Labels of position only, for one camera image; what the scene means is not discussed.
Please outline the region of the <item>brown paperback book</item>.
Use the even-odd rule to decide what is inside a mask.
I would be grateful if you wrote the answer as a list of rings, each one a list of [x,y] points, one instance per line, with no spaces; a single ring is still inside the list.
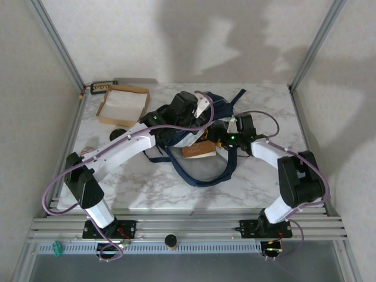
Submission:
[[[189,147],[182,148],[182,155],[184,159],[198,159],[203,157],[210,157],[215,156],[216,153],[216,145],[209,140],[194,143]]]

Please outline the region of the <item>navy blue backpack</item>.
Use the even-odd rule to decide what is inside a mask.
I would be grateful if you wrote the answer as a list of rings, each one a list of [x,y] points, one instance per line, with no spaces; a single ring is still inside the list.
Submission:
[[[246,91],[242,89],[236,97],[231,101],[228,102],[225,100],[224,97],[215,95],[211,92],[204,92],[208,95],[211,99],[212,104],[211,107],[208,108],[205,112],[201,114],[199,118],[206,118],[203,125],[199,126],[202,127],[206,124],[211,125],[212,122],[216,120],[230,118],[234,115],[233,107],[234,104],[244,95]],[[149,161],[152,163],[171,163],[179,176],[189,185],[194,187],[210,187],[217,185],[221,182],[225,182],[231,179],[233,172],[237,167],[237,151],[228,151],[227,155],[227,166],[222,174],[215,177],[213,180],[209,181],[202,181],[197,180],[191,177],[187,171],[180,165],[177,159],[173,156],[171,148],[172,147],[188,147],[193,145],[196,141],[198,141],[203,135],[205,130],[197,128],[184,128],[182,130],[191,131],[186,137],[184,137],[179,142],[157,142],[156,147],[160,153],[165,152],[167,154],[166,157],[154,157],[149,158]],[[211,141],[211,129],[209,127],[206,128],[209,131],[209,140]]]

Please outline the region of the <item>cardboard tray with white paper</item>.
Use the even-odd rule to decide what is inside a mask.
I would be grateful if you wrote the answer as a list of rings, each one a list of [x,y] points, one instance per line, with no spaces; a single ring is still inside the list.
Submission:
[[[146,113],[150,92],[146,88],[112,85],[99,105],[96,117],[100,123],[133,127]]]

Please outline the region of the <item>black round lid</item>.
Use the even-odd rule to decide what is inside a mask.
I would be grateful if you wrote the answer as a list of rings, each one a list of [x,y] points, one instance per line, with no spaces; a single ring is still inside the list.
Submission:
[[[114,129],[111,134],[109,135],[109,140],[110,141],[113,141],[115,140],[116,138],[118,138],[119,136],[125,134],[127,132],[127,130],[125,129],[122,129],[122,128],[117,128],[117,129]]]

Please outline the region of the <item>black device with orange parts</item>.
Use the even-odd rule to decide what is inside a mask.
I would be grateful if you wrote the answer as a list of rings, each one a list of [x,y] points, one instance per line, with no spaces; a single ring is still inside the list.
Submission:
[[[116,85],[116,81],[106,81],[106,82],[94,82],[90,85],[90,94],[98,95],[106,93],[108,88],[112,85]]]

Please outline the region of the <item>black cylindrical knob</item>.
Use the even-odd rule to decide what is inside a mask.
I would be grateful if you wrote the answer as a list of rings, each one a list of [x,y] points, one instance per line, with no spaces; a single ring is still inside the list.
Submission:
[[[174,251],[177,247],[177,237],[174,234],[168,234],[164,239],[164,244],[168,250]]]

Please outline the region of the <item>aluminium table frame rails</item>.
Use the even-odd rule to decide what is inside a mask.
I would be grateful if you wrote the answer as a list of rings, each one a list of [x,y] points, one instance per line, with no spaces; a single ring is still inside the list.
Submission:
[[[246,92],[234,104],[232,117],[249,113],[257,134],[265,135],[273,143],[295,153],[306,151],[286,87],[260,90],[253,85],[173,83],[141,88],[150,92],[145,114],[170,104],[181,91],[211,92],[231,102],[244,89]],[[104,95],[86,97],[72,153],[79,155],[86,146],[97,150],[110,143],[109,135],[118,126],[98,121],[96,113],[103,98]],[[197,180],[213,180],[227,166],[228,151],[217,145],[215,156],[198,159],[184,159],[182,147],[172,147],[171,151],[184,170]],[[165,152],[160,153],[154,146],[118,166],[99,183],[116,219],[137,221],[134,239],[109,239],[94,225],[103,237],[84,240],[106,240],[114,246],[120,241],[163,241],[168,234],[174,234],[178,242],[240,240],[239,221],[257,220],[261,210],[270,206],[280,195],[277,170],[240,149],[237,150],[237,167],[231,179],[210,187],[189,185],[171,163],[149,161],[149,158],[166,156]],[[51,189],[46,189],[42,196],[47,217],[33,222],[31,237],[35,239],[82,238],[85,222],[90,220],[93,223],[64,182],[66,159],[62,173],[56,177],[56,181],[62,183],[57,202],[50,201],[55,195]],[[290,216],[288,221],[293,236],[289,239],[344,239],[346,233],[342,220],[326,215],[323,205],[314,203]]]

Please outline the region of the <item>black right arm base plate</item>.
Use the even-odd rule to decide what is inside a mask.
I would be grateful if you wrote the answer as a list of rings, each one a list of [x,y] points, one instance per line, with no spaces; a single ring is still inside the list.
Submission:
[[[243,239],[289,239],[293,236],[289,221],[270,224],[262,220],[240,220],[239,223],[238,230]]]

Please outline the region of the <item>aluminium corner post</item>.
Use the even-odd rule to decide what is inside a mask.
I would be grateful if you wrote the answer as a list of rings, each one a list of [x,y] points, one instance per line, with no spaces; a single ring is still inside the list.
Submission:
[[[63,40],[61,39],[51,17],[49,16],[42,0],[26,0],[35,18],[39,21],[43,31],[45,32],[48,41],[54,48],[62,65],[66,69],[76,89],[82,90],[84,87],[83,79],[81,78]]]
[[[296,74],[288,85],[291,95],[294,95],[294,92],[303,81],[346,2],[347,0],[333,0]]]

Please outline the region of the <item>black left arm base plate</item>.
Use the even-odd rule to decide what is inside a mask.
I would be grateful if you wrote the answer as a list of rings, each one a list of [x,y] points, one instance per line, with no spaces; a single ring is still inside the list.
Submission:
[[[99,230],[109,239],[134,239],[136,223],[137,221],[134,220],[115,220],[104,229]],[[82,238],[99,239],[102,237],[94,224],[90,220],[87,220],[83,228]]]

